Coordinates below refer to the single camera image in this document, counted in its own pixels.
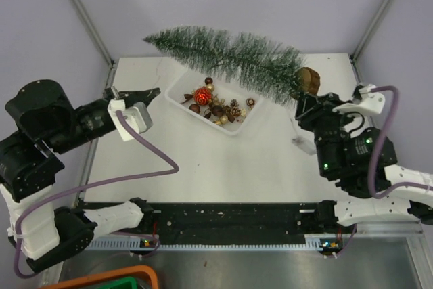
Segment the small green christmas tree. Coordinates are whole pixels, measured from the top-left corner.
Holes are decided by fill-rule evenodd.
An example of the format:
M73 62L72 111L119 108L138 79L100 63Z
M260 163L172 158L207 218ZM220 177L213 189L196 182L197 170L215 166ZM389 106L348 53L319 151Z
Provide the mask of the small green christmas tree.
M287 106L303 93L317 95L321 77L298 49L251 32L177 26L143 38L160 53L206 76Z

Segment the white plastic basket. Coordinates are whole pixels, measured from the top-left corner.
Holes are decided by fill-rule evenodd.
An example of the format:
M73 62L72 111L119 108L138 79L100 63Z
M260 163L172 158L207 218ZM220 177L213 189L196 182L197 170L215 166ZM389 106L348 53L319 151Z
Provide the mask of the white plastic basket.
M214 85L212 99L208 105L200 106L194 102L193 95L197 89L206 87L206 77L209 76L186 70L168 87L165 98L177 108L226 135L240 134L252 122L264 99L242 89L236 82L227 83L211 77ZM238 101L239 108L230 107L233 99Z

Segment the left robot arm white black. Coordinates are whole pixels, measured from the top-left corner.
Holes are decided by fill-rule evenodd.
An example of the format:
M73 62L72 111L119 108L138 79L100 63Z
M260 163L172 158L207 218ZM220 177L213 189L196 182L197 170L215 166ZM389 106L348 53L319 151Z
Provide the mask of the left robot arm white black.
M7 236L34 274L84 251L101 236L127 228L147 232L153 216L144 200L133 198L100 210L55 208L56 174L64 168L58 155L113 131L129 134L118 120L143 133L152 125L147 107L159 96L145 91L106 89L101 99L74 108L53 80L31 82L6 103L17 130L1 142L1 195L9 211Z

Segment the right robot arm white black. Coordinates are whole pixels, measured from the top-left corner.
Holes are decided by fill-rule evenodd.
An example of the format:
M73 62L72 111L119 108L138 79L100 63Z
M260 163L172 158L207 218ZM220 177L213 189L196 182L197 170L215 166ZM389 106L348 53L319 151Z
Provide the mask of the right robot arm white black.
M382 113L384 90L359 87L348 101L335 93L298 98L295 119L314 135L320 176L349 195L320 204L315 221L322 231L369 222L432 224L432 175L398 165L386 136L396 107L391 106L383 129L364 126L368 116Z

